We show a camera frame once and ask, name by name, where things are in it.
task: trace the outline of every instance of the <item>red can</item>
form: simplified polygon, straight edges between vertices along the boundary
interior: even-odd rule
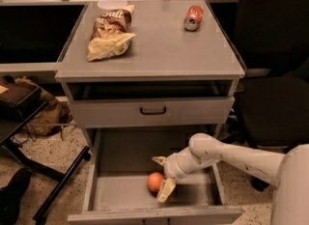
[[[184,27],[189,31],[194,31],[200,26],[202,18],[203,9],[198,5],[193,5],[185,16]]]

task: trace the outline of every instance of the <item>white robotic arm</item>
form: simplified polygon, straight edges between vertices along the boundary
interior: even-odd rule
[[[309,145],[298,146],[284,155],[224,144],[207,134],[197,133],[179,153],[155,156],[153,160],[163,166],[165,174],[157,194],[161,203],[188,173],[223,160],[276,187],[271,225],[309,224]]]

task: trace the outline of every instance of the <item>plate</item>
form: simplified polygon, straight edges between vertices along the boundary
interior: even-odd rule
[[[126,0],[100,0],[98,7],[104,10],[118,10],[127,5]]]

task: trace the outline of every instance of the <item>closed drawer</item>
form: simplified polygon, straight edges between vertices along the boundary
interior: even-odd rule
[[[78,101],[70,111],[81,127],[145,127],[224,124],[234,98],[164,101]]]
[[[185,147],[185,131],[102,131],[97,133],[83,211],[70,224],[233,224],[241,208],[229,208],[216,165],[192,172],[170,198],[158,203],[147,178],[161,166],[154,155]]]

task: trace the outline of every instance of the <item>gray tabletop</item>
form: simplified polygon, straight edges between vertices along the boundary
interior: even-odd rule
[[[101,14],[90,2],[63,62],[59,81],[134,79],[234,79],[244,70],[203,0],[131,1],[135,5],[132,33],[136,34],[122,56],[95,62],[87,60],[95,19]],[[183,20],[191,5],[204,10],[197,31],[185,30]]]

